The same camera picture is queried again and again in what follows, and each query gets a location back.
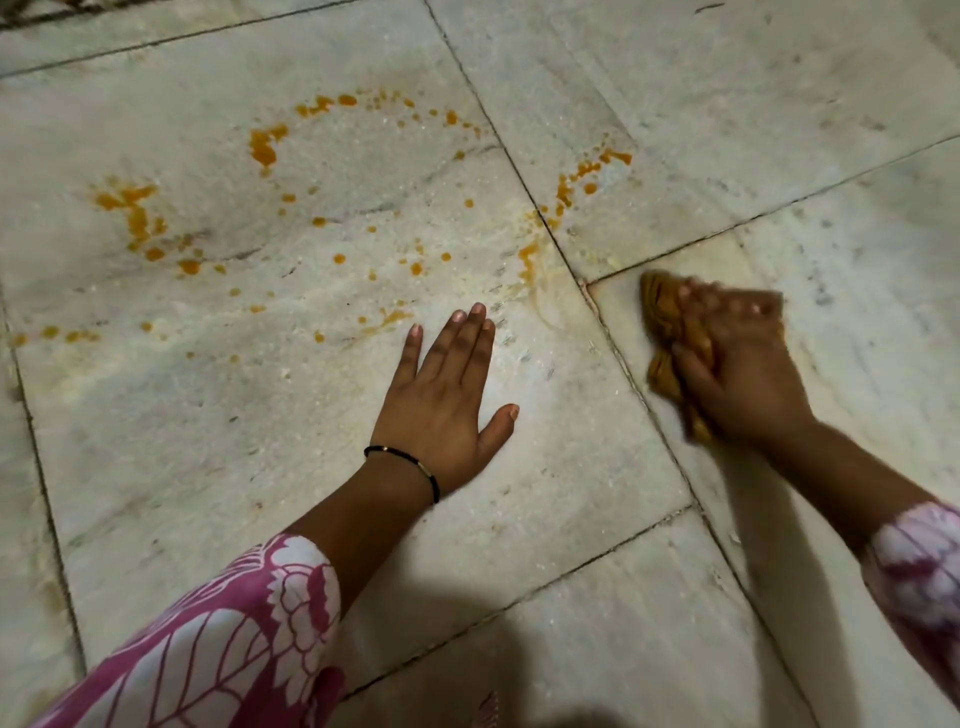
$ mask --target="hand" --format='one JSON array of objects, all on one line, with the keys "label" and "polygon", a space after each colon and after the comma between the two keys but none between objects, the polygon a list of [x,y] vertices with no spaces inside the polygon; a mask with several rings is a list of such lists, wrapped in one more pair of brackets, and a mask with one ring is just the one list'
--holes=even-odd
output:
[{"label": "hand", "polygon": [[519,414],[518,406],[505,404],[478,431],[495,333],[493,321],[486,315],[481,303],[476,303],[469,315],[455,311],[419,372],[423,328],[413,326],[373,426],[371,445],[386,445],[416,457],[436,476],[444,495],[466,485],[487,467],[514,433]]},{"label": "hand", "polygon": [[677,369],[693,399],[725,435],[763,449],[816,423],[780,336],[779,315],[769,315],[779,310],[779,297],[691,280],[681,300],[684,316],[699,319],[707,330],[716,374],[683,346],[674,350]]}]

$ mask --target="cloth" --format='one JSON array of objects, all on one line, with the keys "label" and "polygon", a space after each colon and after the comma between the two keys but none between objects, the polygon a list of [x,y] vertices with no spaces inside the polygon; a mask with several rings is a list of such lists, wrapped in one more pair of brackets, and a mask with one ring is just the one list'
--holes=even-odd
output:
[{"label": "cloth", "polygon": [[[874,536],[864,580],[906,648],[960,707],[960,511],[924,503]],[[256,546],[65,693],[34,728],[323,726],[344,673],[326,662],[340,588],[302,536]],[[491,693],[475,728],[495,728]]]}]

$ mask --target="floor tile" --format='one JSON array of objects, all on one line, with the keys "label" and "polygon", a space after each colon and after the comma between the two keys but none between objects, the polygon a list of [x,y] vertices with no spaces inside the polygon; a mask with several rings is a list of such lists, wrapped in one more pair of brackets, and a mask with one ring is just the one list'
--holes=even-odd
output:
[{"label": "floor tile", "polygon": [[[171,38],[208,33],[241,23],[321,8],[332,0],[151,0],[100,14],[69,10],[61,2],[31,3],[24,18],[68,15],[63,20],[30,25],[23,30],[0,26],[0,77],[52,63],[97,56],[123,48],[159,43]],[[103,5],[110,5],[109,0]]]},{"label": "floor tile", "polygon": [[207,41],[0,85],[3,283],[91,664],[349,475],[400,327],[478,299],[481,416],[514,400],[517,434],[354,608],[356,684],[689,503],[422,3]]},{"label": "floor tile", "polygon": [[[440,611],[463,597],[430,598]],[[357,694],[331,724],[467,725],[492,690],[504,725],[813,725],[693,512]]]},{"label": "floor tile", "polygon": [[[960,498],[960,142],[657,261],[787,298],[791,351],[817,414],[939,496]],[[823,725],[951,725],[952,706],[873,606],[825,522],[757,462],[684,442],[644,377],[638,271],[591,287],[604,323],[705,506],[721,546]]]},{"label": "floor tile", "polygon": [[26,725],[79,676],[11,350],[0,347],[0,704]]},{"label": "floor tile", "polygon": [[960,133],[955,4],[714,5],[430,0],[580,278]]}]

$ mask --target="black beaded bracelet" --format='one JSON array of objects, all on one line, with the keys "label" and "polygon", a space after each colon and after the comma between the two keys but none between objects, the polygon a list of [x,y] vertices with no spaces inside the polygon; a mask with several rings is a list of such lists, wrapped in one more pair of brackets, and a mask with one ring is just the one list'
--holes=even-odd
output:
[{"label": "black beaded bracelet", "polygon": [[426,475],[427,480],[430,481],[430,487],[433,489],[433,503],[436,505],[440,502],[440,483],[437,482],[437,477],[426,469],[426,466],[423,465],[416,457],[411,455],[409,452],[404,452],[401,449],[390,448],[386,445],[371,445],[368,448],[364,448],[363,456],[370,457],[371,452],[389,452],[391,455],[396,455],[397,457],[402,457],[404,460],[409,460],[411,463],[420,468],[420,472]]}]

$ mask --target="sleeve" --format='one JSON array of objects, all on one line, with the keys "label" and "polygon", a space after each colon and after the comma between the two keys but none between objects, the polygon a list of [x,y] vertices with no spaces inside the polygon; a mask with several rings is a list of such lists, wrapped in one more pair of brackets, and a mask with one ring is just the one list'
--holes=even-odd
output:
[{"label": "sleeve", "polygon": [[325,661],[339,621],[330,562],[280,534],[178,600],[34,726],[321,726],[344,685]]},{"label": "sleeve", "polygon": [[903,645],[960,708],[960,510],[929,502],[900,514],[862,567]]}]

